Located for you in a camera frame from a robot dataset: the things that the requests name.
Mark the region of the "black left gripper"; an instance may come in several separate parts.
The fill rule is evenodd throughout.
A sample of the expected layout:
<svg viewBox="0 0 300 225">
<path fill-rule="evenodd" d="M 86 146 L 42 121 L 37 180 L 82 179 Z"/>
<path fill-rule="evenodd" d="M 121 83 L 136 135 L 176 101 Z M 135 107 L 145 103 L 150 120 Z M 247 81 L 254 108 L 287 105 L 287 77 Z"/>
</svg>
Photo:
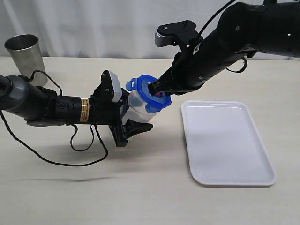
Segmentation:
<svg viewBox="0 0 300 225">
<path fill-rule="evenodd" d="M 108 125 L 116 146 L 124 147 L 129 138 L 151 131 L 153 125 L 133 120 L 128 120 L 125 125 L 122 124 L 122 117 L 128 109 L 130 93 L 122 88 L 121 99 L 117 103 L 112 102 L 113 87 L 108 71 L 102 72 L 101 83 L 90 97 L 92 102 L 91 121 L 97 125 Z"/>
</svg>

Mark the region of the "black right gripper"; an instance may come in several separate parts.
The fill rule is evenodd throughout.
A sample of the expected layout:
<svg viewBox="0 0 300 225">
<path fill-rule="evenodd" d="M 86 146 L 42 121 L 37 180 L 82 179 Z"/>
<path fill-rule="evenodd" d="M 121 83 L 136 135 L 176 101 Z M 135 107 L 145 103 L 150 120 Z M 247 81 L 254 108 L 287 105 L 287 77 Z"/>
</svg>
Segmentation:
<svg viewBox="0 0 300 225">
<path fill-rule="evenodd" d="M 151 95 L 158 93 L 183 95 L 199 89 L 206 83 L 206 76 L 202 73 L 205 60 L 206 53 L 200 51 L 185 60 L 178 61 L 160 78 L 149 84 Z"/>
</svg>

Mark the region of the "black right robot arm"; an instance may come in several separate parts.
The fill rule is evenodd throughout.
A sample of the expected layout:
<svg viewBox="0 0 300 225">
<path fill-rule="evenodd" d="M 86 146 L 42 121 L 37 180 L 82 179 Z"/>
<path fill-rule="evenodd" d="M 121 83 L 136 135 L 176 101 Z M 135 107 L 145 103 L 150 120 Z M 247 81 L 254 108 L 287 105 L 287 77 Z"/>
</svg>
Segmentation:
<svg viewBox="0 0 300 225">
<path fill-rule="evenodd" d="M 300 3 L 266 0 L 261 5 L 229 3 L 218 12 L 217 27 L 206 37 L 190 20 L 160 25 L 158 47 L 178 46 L 180 51 L 156 81 L 151 94 L 182 95 L 201 88 L 229 66 L 256 53 L 300 56 Z"/>
</svg>

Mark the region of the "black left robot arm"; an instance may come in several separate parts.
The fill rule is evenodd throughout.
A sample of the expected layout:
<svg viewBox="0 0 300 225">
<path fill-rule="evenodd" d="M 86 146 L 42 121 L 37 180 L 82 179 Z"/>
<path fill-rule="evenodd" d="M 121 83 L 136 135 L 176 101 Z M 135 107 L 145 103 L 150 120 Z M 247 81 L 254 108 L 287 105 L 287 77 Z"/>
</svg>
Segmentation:
<svg viewBox="0 0 300 225">
<path fill-rule="evenodd" d="M 24 118 L 34 127 L 71 124 L 107 125 L 117 147 L 128 138 L 148 132 L 152 124 L 122 121 L 129 109 L 129 93 L 121 88 L 116 74 L 105 70 L 101 83 L 89 98 L 72 97 L 41 86 L 33 86 L 21 75 L 0 77 L 0 108 Z"/>
</svg>

